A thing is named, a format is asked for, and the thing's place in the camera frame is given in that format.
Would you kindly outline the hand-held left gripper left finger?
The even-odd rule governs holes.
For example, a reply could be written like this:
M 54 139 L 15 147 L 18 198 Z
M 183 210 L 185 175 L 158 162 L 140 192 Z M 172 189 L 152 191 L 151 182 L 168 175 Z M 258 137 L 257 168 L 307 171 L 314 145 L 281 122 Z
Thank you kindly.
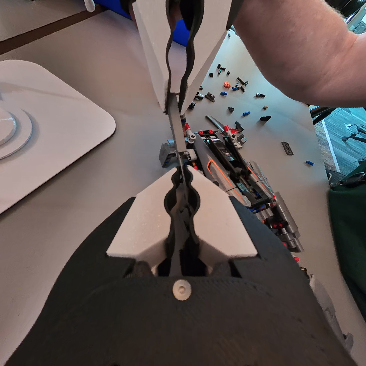
M 179 168 L 175 167 L 136 195 L 107 255 L 144 261 L 151 268 L 171 259 L 175 250 L 171 211 L 178 186 Z

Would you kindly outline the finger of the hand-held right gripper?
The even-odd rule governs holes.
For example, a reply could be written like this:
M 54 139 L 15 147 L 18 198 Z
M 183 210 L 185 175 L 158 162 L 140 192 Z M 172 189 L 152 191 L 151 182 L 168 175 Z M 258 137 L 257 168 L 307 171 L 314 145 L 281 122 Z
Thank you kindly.
M 187 66 L 181 80 L 179 110 L 184 114 L 211 67 L 227 31 L 231 0 L 195 1 L 186 46 Z
M 171 90 L 168 54 L 172 43 L 172 30 L 168 19 L 168 1 L 137 0 L 132 3 L 132 10 L 154 92 L 162 111 L 167 113 L 168 96 Z

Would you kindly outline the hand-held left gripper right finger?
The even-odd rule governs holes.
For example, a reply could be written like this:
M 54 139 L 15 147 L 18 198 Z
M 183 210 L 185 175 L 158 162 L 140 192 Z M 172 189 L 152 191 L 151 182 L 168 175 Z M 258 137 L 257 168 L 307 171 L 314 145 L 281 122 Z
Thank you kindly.
M 208 267 L 231 259 L 255 257 L 258 252 L 229 195 L 188 166 L 191 187 L 198 193 L 199 207 L 193 216 L 199 240 L 199 259 Z

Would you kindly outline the grey lego vehicle model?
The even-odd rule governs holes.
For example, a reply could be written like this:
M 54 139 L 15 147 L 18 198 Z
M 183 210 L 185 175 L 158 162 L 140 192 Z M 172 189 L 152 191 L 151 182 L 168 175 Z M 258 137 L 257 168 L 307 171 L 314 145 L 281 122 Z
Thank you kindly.
M 277 194 L 246 164 L 231 138 L 219 131 L 191 132 L 190 146 L 204 145 L 206 161 L 196 164 L 204 177 L 225 191 L 258 254 L 231 259 L 213 268 L 199 259 L 193 216 L 199 207 L 193 179 L 184 166 L 197 244 L 194 273 L 171 277 L 171 259 L 150 267 L 149 275 L 110 286 L 86 301 L 87 315 L 76 321 L 82 334 L 96 325 L 107 341 L 110 358 L 92 351 L 96 365 L 129 360 L 169 361 L 177 365 L 353 365 L 350 333 L 344 334 L 332 310 L 314 293 L 314 276 L 302 270 L 286 239 L 291 226 L 278 210 Z

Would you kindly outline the grey lego wing assembly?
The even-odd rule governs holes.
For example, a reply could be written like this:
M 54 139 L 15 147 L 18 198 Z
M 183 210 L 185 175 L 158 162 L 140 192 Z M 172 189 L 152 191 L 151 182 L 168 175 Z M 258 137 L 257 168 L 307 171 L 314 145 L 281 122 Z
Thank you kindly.
M 168 96 L 167 112 L 175 142 L 176 157 L 180 167 L 180 176 L 176 188 L 176 204 L 172 210 L 175 248 L 169 274 L 171 277 L 178 277 L 194 273 L 193 263 L 197 255 L 198 247 L 192 233 L 192 208 L 189 203 L 189 189 L 183 166 L 184 153 L 187 151 L 185 134 L 182 128 L 177 96 L 174 93 L 170 93 Z

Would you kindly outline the person's right forearm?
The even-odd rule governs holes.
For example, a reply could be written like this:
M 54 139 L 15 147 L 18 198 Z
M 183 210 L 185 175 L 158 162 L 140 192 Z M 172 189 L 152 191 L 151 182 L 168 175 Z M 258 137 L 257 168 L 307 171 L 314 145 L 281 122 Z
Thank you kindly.
M 293 100 L 366 106 L 366 35 L 325 1 L 245 0 L 234 22 L 258 69 Z

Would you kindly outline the cluster of black lego pieces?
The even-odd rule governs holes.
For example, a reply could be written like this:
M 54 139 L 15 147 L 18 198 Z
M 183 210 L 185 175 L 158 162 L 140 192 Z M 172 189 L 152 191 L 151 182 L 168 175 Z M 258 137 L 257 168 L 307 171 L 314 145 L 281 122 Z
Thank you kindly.
M 195 105 L 196 105 L 196 102 L 198 101 L 202 101 L 204 98 L 204 95 L 203 94 L 200 94 L 200 93 L 197 93 L 196 96 L 194 97 L 193 101 L 190 103 L 188 109 L 189 110 L 192 110 L 194 109 Z

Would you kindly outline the blue plastic bin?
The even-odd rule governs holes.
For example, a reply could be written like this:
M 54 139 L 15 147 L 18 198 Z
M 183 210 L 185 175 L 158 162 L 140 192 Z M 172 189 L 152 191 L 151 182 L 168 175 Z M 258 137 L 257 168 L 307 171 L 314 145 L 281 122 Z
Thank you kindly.
M 132 20 L 131 16 L 128 15 L 121 7 L 119 0 L 94 0 L 95 4 L 102 5 L 107 9 L 129 19 Z M 186 46 L 189 38 L 189 30 L 186 28 L 184 20 L 180 19 L 176 22 L 176 28 L 173 31 L 173 41 Z

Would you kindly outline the white book stand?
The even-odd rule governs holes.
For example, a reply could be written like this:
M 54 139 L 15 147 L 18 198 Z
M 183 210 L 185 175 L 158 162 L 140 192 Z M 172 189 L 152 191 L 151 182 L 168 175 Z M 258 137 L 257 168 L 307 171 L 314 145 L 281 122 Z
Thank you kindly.
M 116 123 L 36 63 L 5 60 L 0 66 L 3 213 L 109 138 Z

